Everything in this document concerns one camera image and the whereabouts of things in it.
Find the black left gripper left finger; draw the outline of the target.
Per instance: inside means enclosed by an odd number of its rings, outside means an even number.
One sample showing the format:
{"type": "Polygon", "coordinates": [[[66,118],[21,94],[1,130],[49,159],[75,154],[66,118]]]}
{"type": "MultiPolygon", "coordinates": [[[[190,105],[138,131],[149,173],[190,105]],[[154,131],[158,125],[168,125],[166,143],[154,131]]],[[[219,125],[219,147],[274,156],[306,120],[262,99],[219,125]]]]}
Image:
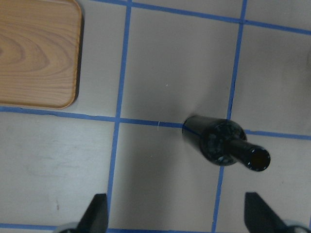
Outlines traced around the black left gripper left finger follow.
{"type": "Polygon", "coordinates": [[[107,195],[96,194],[77,225],[79,233],[105,233],[108,228],[107,195]]]}

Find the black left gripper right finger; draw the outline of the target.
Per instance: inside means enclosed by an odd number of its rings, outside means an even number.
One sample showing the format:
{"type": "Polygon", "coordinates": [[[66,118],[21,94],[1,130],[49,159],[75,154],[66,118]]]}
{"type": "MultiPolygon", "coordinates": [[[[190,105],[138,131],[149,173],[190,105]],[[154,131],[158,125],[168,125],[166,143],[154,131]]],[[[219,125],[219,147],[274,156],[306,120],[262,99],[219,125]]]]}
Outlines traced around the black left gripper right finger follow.
{"type": "Polygon", "coordinates": [[[250,233],[292,232],[256,192],[245,193],[244,223],[250,233]]]}

